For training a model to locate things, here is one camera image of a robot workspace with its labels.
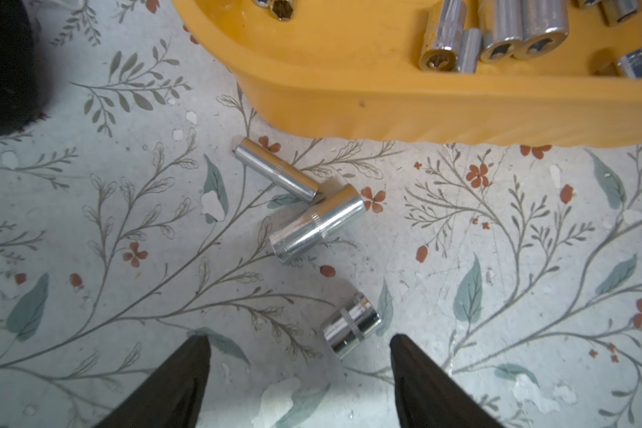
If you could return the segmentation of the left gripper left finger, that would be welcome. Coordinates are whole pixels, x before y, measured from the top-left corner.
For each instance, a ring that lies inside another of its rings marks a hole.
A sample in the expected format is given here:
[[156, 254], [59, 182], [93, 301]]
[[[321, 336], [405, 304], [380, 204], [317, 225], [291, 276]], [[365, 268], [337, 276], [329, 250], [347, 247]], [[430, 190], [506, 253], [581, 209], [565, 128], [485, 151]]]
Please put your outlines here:
[[207, 335], [189, 337], [99, 427], [195, 427], [210, 375]]

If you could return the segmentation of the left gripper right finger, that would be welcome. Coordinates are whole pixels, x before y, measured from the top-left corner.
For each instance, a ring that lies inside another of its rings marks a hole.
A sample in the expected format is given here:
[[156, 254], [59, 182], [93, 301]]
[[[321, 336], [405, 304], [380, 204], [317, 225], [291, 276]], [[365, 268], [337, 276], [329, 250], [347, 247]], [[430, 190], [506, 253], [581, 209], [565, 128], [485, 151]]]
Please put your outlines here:
[[394, 335], [390, 348], [400, 426], [501, 426], [407, 335]]

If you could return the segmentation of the long thick silver socket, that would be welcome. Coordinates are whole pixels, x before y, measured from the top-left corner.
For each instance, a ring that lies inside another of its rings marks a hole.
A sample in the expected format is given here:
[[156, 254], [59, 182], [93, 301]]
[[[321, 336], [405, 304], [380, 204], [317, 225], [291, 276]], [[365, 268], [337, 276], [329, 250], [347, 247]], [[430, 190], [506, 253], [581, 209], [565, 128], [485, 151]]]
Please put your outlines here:
[[479, 1], [478, 21], [483, 35], [480, 53], [483, 62], [507, 58], [523, 42], [520, 0]]
[[523, 38], [513, 57], [531, 60], [563, 44], [570, 33], [565, 0], [522, 0]]

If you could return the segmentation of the slim long silver socket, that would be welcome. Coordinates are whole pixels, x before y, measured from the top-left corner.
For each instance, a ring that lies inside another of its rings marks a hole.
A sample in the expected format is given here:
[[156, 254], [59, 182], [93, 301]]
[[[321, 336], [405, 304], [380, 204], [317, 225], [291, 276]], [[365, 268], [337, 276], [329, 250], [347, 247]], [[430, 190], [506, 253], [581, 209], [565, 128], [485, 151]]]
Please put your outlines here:
[[253, 3], [262, 9], [268, 9], [278, 21], [287, 22], [295, 16], [295, 0], [253, 0]]

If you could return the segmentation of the thin silver socket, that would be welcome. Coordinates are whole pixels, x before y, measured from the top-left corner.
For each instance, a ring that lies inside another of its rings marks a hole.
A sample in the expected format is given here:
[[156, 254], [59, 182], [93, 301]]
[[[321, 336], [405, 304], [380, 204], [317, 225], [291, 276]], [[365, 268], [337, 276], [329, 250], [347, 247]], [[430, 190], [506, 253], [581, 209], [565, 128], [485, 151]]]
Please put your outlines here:
[[642, 12], [641, 0], [601, 0], [599, 5], [609, 27], [618, 26]]

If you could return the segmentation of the yellow plastic storage box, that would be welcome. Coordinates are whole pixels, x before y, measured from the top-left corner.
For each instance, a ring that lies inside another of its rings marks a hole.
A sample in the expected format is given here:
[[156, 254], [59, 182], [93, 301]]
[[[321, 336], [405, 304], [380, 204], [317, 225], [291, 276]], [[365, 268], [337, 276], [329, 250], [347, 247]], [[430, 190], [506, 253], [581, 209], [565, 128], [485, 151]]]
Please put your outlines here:
[[178, 1], [201, 45], [260, 117], [297, 137], [615, 148], [642, 143], [642, 80], [597, 69], [642, 47], [642, 12], [614, 27], [569, 10], [567, 41], [473, 74], [418, 65], [428, 1], [299, 1], [278, 21], [252, 1]]

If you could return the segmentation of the plush doll on table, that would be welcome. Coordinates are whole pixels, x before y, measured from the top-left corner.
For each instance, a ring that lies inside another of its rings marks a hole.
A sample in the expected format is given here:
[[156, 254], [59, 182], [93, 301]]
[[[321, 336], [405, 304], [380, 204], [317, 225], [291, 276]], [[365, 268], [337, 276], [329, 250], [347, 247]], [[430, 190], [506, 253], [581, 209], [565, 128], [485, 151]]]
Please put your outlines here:
[[40, 110], [35, 50], [23, 2], [0, 1], [0, 137], [26, 126]]

